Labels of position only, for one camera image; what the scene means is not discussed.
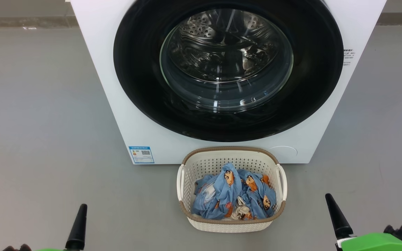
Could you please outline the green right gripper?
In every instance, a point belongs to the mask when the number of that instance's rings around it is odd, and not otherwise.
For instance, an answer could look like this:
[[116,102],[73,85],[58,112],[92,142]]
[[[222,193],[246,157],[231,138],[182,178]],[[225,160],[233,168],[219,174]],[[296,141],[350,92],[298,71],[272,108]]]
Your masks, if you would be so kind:
[[331,194],[325,195],[338,251],[402,251],[402,241],[388,233],[351,237],[353,229]]

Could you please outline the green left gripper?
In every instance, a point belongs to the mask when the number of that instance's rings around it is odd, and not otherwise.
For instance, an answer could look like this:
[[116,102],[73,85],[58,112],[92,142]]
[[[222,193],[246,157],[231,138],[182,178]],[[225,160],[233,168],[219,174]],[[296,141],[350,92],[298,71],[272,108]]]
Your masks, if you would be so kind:
[[[81,204],[66,241],[65,250],[84,250],[87,223],[86,204]],[[63,249],[44,248],[37,251],[65,251]]]

